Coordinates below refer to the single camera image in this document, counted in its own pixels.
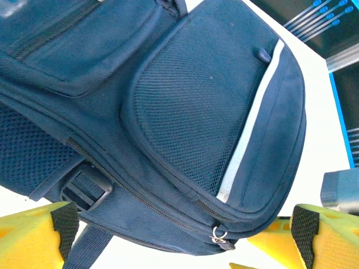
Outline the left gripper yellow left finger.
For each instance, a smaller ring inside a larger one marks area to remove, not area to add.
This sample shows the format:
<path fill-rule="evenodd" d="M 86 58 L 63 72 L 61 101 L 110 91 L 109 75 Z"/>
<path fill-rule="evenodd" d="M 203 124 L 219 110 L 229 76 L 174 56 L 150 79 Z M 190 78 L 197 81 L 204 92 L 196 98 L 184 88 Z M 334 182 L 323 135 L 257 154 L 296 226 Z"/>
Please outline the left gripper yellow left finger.
<path fill-rule="evenodd" d="M 78 229 L 73 202 L 0 217 L 0 269 L 62 269 Z"/>

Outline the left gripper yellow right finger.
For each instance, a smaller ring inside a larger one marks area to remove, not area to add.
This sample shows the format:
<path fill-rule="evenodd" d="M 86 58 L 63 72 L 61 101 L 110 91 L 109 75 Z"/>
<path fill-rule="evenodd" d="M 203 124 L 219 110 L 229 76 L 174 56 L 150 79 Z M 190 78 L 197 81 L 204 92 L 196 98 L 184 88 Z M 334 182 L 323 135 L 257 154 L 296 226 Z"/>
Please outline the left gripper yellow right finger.
<path fill-rule="evenodd" d="M 299 204 L 290 228 L 304 269 L 359 269 L 359 216 Z"/>

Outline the navy blue backpack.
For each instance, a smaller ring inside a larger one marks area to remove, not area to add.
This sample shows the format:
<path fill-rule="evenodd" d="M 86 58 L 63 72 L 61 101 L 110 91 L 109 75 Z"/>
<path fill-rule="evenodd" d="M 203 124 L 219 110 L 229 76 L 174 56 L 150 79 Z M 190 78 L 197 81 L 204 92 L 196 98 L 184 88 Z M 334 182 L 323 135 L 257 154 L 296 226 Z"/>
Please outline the navy blue backpack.
<path fill-rule="evenodd" d="M 74 205 L 64 269 L 113 236 L 233 250 L 290 192 L 305 85 L 242 0 L 0 0 L 0 184 Z"/>

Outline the grey metal block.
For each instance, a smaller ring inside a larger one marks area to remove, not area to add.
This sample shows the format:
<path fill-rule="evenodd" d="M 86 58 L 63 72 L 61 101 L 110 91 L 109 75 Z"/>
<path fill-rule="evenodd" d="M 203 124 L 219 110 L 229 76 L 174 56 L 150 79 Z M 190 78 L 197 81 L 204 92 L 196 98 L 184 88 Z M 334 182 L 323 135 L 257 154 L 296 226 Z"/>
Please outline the grey metal block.
<path fill-rule="evenodd" d="M 325 173 L 320 200 L 323 207 L 359 216 L 359 168 Z"/>

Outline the left blue table trim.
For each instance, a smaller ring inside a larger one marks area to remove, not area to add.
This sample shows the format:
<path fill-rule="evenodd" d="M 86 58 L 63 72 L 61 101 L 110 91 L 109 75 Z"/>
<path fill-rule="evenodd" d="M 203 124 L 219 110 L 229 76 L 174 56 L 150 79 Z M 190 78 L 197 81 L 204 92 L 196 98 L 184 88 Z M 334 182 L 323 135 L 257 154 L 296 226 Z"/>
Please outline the left blue table trim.
<path fill-rule="evenodd" d="M 330 84 L 335 100 L 335 106 L 340 122 L 340 128 L 346 148 L 350 168 L 359 168 L 359 127 L 347 129 L 343 114 L 343 105 L 340 102 L 339 91 L 333 72 L 329 72 Z"/>

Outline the left aluminium frame post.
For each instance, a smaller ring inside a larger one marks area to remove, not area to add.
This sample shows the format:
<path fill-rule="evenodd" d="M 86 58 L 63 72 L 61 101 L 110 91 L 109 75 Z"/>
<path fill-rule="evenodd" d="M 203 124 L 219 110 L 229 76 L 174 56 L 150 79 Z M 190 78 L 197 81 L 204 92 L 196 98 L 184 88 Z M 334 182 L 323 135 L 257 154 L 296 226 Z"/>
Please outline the left aluminium frame post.
<path fill-rule="evenodd" d="M 359 62 L 359 43 L 338 52 L 326 59 L 329 73 L 348 67 Z"/>

